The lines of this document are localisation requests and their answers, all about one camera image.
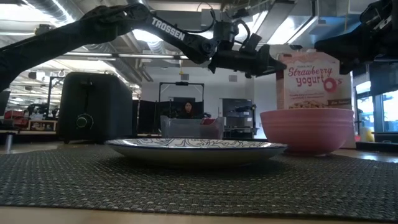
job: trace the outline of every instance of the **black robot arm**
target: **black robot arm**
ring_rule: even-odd
[[[371,3],[354,31],[321,40],[315,48],[340,61],[340,73],[348,74],[373,61],[398,62],[398,0]]]
[[[248,32],[248,38],[241,50],[232,50],[234,37],[238,34],[238,24],[242,23],[242,21],[231,23],[214,20],[215,36],[207,39],[169,24],[151,13],[141,3],[127,6],[99,6],[86,13],[79,21],[1,48],[0,91],[7,88],[24,70],[84,45],[112,41],[117,36],[134,29],[146,30],[157,35],[179,48],[197,64],[206,62],[214,56],[209,65],[213,73],[216,67],[221,67],[245,72],[246,76],[250,77],[268,74],[270,69],[273,72],[285,69],[283,63],[269,56],[268,45],[256,52],[255,47],[261,39],[256,34],[250,35]]]
[[[190,60],[203,63],[217,43],[189,34],[150,13],[143,4],[99,6],[79,21],[0,49],[0,91],[24,70],[87,44],[101,44],[134,29],[151,32],[178,47]]]

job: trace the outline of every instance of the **patterned plate rim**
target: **patterned plate rim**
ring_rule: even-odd
[[[130,139],[114,139],[114,140],[108,140],[105,142],[106,145],[109,146],[119,146],[119,147],[130,147],[130,148],[140,148],[140,149],[157,149],[157,150],[166,150],[166,149],[172,149],[172,150],[188,150],[188,151],[227,151],[227,150],[236,150],[236,151],[245,151],[245,150],[267,150],[267,149],[287,149],[287,145],[285,144],[280,144],[280,143],[271,143],[271,142],[259,142],[259,141],[253,141],[251,143],[269,143],[269,146],[265,147],[187,147],[187,146],[135,146],[135,145],[129,145],[129,144],[118,144],[115,141],[125,141],[125,140],[132,140]],[[239,140],[225,140],[225,141],[238,141],[238,142],[249,142],[249,141],[239,141]]]

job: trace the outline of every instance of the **cereal box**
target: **cereal box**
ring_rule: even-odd
[[[277,109],[352,110],[351,77],[340,75],[337,59],[322,52],[281,54],[287,69],[277,73]],[[355,148],[353,131],[343,147]]]

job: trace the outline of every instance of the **window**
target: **window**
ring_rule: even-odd
[[[367,82],[361,83],[361,84],[357,85],[355,87],[355,89],[356,89],[356,94],[369,92],[369,91],[371,91],[371,82],[367,81]]]
[[[382,95],[384,131],[398,131],[398,90]]]
[[[357,104],[363,127],[374,131],[373,98],[371,96],[360,98]]]

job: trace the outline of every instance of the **red object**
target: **red object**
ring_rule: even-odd
[[[267,111],[260,114],[270,142],[287,144],[290,154],[322,155],[339,149],[353,131],[354,111],[311,108]]]
[[[24,112],[22,111],[7,111],[4,114],[4,119],[14,119],[24,117]]]
[[[14,125],[18,127],[27,127],[29,120],[27,118],[15,118]]]
[[[334,93],[337,89],[337,82],[334,78],[327,78],[323,82],[323,88],[328,92],[328,93]]]
[[[201,120],[201,123],[200,123],[200,124],[203,124],[203,125],[213,124],[213,122],[214,122],[215,120],[216,120],[216,119],[212,119],[212,118],[203,118],[203,119]]]

